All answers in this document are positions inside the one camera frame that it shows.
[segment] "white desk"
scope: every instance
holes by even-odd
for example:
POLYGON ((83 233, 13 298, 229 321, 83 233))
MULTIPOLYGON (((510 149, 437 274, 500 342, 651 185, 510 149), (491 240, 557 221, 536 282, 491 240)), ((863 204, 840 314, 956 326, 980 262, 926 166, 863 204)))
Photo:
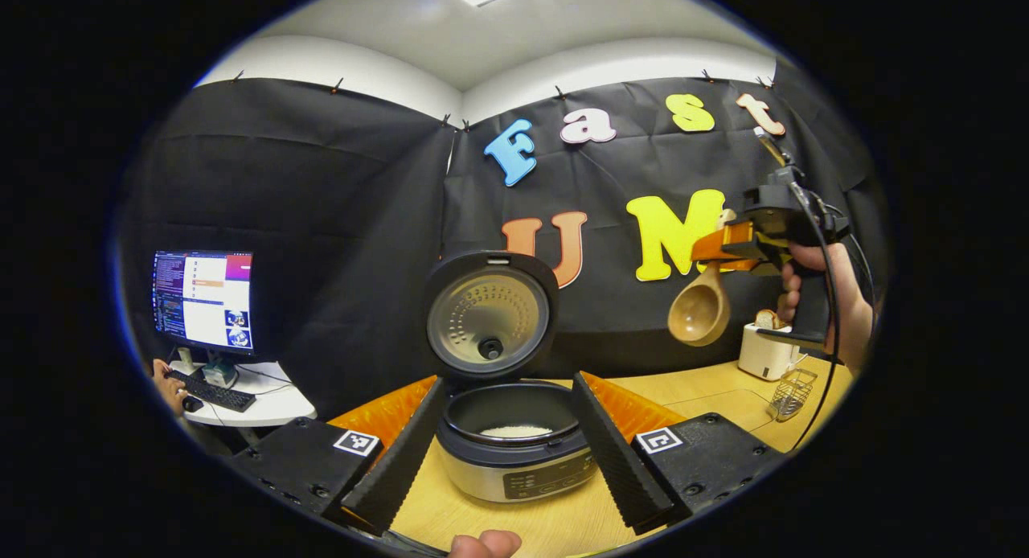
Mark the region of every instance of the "white desk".
MULTIPOLYGON (((186 375, 204 367, 204 363, 193 363, 192 367, 187 367, 182 361, 172 361, 169 364, 173 370, 183 372, 186 375)), ((237 371, 240 372, 240 378, 232 389, 256 395, 254 403, 247 408, 247 411, 234 412, 221 406, 204 402, 204 407, 196 412, 185 412, 185 418, 196 423, 240 428, 243 437, 248 442, 253 443, 251 441, 253 439, 252 431, 246 431, 243 428, 270 427, 288 423, 297 417, 314 419, 317 416, 315 407, 295 385, 251 373, 260 372, 288 381, 289 378, 279 367, 279 363, 247 363, 237 368, 237 371)))

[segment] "blue letter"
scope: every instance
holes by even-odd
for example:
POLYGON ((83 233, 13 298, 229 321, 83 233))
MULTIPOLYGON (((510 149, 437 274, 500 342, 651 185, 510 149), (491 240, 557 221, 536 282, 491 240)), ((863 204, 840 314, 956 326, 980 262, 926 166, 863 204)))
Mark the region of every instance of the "blue letter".
POLYGON ((532 152, 535 146, 532 139, 522 134, 532 127, 532 123, 522 118, 507 127, 500 136, 496 137, 483 151, 484 154, 493 156, 500 163, 504 170, 504 184, 513 186, 516 182, 522 180, 529 171, 536 167, 536 159, 523 158, 520 152, 532 152))

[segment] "hand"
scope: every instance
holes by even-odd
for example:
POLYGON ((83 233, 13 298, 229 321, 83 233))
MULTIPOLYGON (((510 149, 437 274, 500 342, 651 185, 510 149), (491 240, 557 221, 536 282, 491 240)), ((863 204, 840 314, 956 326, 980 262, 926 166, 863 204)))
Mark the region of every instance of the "hand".
MULTIPOLYGON (((797 243, 789 243, 789 253, 795 261, 808 269, 825 271, 825 258, 820 247, 803 247, 797 243)), ((872 338, 872 306, 861 297, 847 248, 841 243, 833 243, 828 246, 828 254, 840 303, 840 359, 848 368, 856 370, 860 367, 865 346, 872 338)), ((801 276, 793 272, 793 265, 783 266, 782 284, 786 293, 779 298, 779 318, 792 322, 796 306, 801 303, 801 276)), ((832 353, 835 339, 836 329, 830 320, 822 348, 825 353, 832 353)))
POLYGON ((449 558, 511 558, 522 548, 522 538, 507 530, 486 530, 475 539, 457 535, 451 543, 449 558))
POLYGON ((176 417, 180 417, 182 416, 182 412, 184 412, 182 400, 189 393, 185 390, 185 383, 175 378, 165 378, 171 371, 172 368, 168 367, 168 363, 161 359, 153 360, 153 383, 157 386, 157 392, 161 393, 168 407, 172 408, 172 413, 176 417))

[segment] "computer monitor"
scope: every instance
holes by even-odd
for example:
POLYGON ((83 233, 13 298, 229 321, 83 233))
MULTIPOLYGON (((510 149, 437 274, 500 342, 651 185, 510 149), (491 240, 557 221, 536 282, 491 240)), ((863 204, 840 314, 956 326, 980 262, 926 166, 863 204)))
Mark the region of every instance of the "computer monitor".
POLYGON ((254 355, 251 252, 156 251, 153 323, 181 345, 207 349, 204 377, 232 386, 238 374, 228 355, 254 355))

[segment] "open lid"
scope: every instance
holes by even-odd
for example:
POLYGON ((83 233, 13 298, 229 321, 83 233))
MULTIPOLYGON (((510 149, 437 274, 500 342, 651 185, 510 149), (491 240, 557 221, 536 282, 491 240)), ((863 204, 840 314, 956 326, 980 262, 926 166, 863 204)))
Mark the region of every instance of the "open lid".
POLYGON ((463 381, 524 377, 554 338, 558 281, 534 256, 462 254, 429 275, 425 322, 441 376, 463 381))

